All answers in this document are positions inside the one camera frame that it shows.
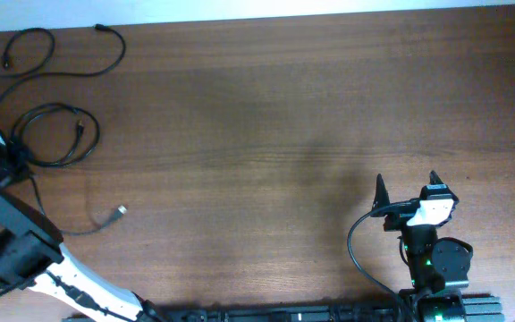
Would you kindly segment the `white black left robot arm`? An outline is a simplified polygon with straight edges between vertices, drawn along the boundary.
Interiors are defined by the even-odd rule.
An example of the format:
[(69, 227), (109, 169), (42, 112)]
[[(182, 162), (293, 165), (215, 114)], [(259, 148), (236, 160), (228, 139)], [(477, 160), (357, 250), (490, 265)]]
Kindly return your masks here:
[(0, 133), (0, 293), (40, 292), (94, 321), (163, 320), (152, 302), (110, 284), (80, 263), (46, 216), (4, 191), (9, 163)]

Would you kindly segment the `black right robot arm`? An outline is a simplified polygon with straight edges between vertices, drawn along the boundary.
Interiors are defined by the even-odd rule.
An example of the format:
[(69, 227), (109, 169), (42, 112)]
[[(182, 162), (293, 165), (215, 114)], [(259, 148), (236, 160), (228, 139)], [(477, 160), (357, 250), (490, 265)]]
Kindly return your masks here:
[(435, 295), (459, 292), (469, 286), (468, 271), (473, 248), (451, 237), (440, 238), (437, 230), (452, 219), (460, 202), (438, 174), (429, 174), (429, 184), (416, 198), (392, 203), (381, 174), (376, 177), (372, 209), (375, 217), (384, 219), (386, 232), (401, 234), (401, 249), (409, 268), (412, 291), (406, 291), (407, 311), (424, 321), (436, 318), (419, 303)]

